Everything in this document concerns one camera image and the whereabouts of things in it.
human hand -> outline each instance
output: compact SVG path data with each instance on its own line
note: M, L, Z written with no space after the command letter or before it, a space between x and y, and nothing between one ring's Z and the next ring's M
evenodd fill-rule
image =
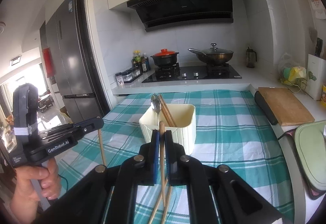
M42 180L42 196L49 200L55 199L61 191L58 166L52 158L48 161L47 168L22 166L16 168L16 173L17 184L10 202L10 209L20 223L31 223L36 217L37 203L40 198L30 180Z

black range hood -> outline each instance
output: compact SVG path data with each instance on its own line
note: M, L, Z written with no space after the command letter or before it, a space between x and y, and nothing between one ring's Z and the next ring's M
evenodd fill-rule
M232 0L129 0L147 32L198 23L232 23Z

green and white plaid tablecloth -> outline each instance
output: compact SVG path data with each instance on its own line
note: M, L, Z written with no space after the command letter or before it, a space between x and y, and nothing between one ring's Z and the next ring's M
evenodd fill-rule
M227 164L289 220L294 219L292 186L287 165L266 117L249 91L208 90L162 94L166 103L196 107L197 137L192 156L203 164ZM138 154L145 143L139 118L150 106L151 94L132 94L104 117L103 143L108 167ZM97 133L79 141L59 162L59 173L69 187L101 164ZM139 186L134 223L147 224L161 190ZM160 223L163 205L153 223ZM189 223L186 187L174 187L166 218L168 224Z

refrigerator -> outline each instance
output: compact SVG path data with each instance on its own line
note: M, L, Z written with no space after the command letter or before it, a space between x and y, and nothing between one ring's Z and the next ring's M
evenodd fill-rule
M45 25L54 77L73 122L103 117L85 61L76 0L64 0Z

wooden cutting board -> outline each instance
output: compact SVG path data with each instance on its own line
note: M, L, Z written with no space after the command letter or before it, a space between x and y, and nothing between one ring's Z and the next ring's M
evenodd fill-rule
M307 108L285 88L258 88L281 126L313 123Z

